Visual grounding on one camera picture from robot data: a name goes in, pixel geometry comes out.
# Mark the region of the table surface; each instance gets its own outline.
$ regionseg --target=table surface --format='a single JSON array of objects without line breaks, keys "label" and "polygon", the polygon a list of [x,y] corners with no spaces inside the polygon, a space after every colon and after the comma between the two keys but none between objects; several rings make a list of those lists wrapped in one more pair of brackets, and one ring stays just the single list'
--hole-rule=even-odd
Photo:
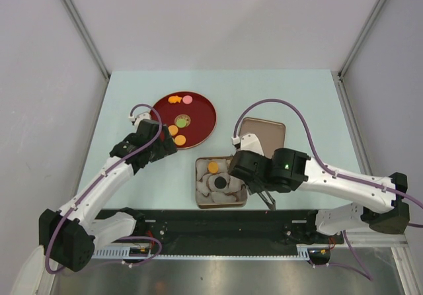
[{"label": "table surface", "polygon": [[[138,103],[154,105],[161,97],[177,91],[193,91],[211,101],[217,112],[214,132],[201,145],[180,150],[140,170],[105,208],[197,209],[195,160],[234,154],[231,144],[234,125],[244,109],[261,99],[283,99],[295,105],[310,127],[322,160],[339,168],[360,171],[329,70],[115,71],[79,190],[98,173],[113,146],[134,132],[128,120],[131,108]],[[290,108],[266,104],[250,111],[249,116],[284,123],[285,147],[311,154],[301,121]],[[278,209],[336,208],[347,203],[315,192],[275,193],[274,198]],[[265,210],[266,206],[253,195],[243,207],[248,209]]]}]

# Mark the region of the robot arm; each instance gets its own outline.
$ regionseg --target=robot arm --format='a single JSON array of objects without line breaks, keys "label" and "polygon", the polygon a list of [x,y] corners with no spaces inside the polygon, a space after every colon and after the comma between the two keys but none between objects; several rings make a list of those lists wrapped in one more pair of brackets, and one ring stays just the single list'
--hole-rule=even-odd
[{"label": "robot arm", "polygon": [[314,222],[316,231],[320,233],[333,235],[342,230],[370,227],[377,232],[399,234],[404,232],[410,220],[408,204],[396,194],[337,177],[337,174],[348,175],[385,188],[394,184],[397,190],[404,192],[407,183],[403,174],[372,177],[327,165],[336,171],[336,175],[332,176],[326,173],[315,158],[285,148],[277,149],[272,159],[268,159],[264,157],[260,141],[254,134],[234,139],[234,145],[239,151],[232,159],[229,174],[243,180],[250,194],[259,194],[270,209],[276,208],[270,191],[306,190],[353,202],[334,210],[319,210],[311,214],[308,221]]},{"label": "robot arm", "polygon": [[159,123],[150,120],[149,114],[141,114],[133,123],[137,128],[136,133],[129,134],[114,146],[97,176],[57,212],[47,209],[40,216],[39,240],[44,246],[44,252],[48,249],[54,230],[65,218],[50,258],[72,271],[80,271],[89,262],[95,249],[129,236],[134,231],[143,231],[143,215],[129,208],[105,220],[95,220],[95,217],[110,197],[140,169],[149,162],[176,153],[169,130],[163,126],[161,137],[136,155],[121,161],[152,140],[159,130]]}]

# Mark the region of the green food item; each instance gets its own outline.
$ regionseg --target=green food item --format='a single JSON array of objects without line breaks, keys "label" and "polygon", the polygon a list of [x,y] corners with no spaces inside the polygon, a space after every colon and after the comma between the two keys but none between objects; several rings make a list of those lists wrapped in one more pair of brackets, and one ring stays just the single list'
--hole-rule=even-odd
[{"label": "green food item", "polygon": [[176,126],[178,126],[179,128],[184,128],[186,126],[187,122],[185,119],[180,118],[176,121]]}]

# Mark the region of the red plate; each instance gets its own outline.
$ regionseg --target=red plate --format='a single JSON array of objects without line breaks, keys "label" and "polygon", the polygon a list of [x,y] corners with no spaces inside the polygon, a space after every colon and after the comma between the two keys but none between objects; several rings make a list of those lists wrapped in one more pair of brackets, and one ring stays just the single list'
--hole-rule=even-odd
[{"label": "red plate", "polygon": [[[180,103],[169,102],[170,97],[178,96],[183,98],[187,95],[192,97],[192,102],[189,105],[183,103],[182,99]],[[178,133],[173,136],[175,138],[178,135],[183,135],[186,138],[186,143],[183,146],[178,146],[179,149],[200,145],[210,136],[216,126],[214,106],[205,97],[194,92],[172,93],[160,99],[153,108],[160,114],[163,124],[168,127],[176,125],[176,118],[184,118],[189,121],[189,125],[185,128],[179,128]],[[157,120],[153,111],[151,111],[151,118]]]}]

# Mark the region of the black circle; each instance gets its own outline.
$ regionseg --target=black circle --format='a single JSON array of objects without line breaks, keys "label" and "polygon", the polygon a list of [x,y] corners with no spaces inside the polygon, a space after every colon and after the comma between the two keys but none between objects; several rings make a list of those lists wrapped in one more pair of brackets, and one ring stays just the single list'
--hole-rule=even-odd
[{"label": "black circle", "polygon": [[214,185],[217,189],[224,189],[227,185],[227,181],[223,177],[218,177],[214,180]]}]

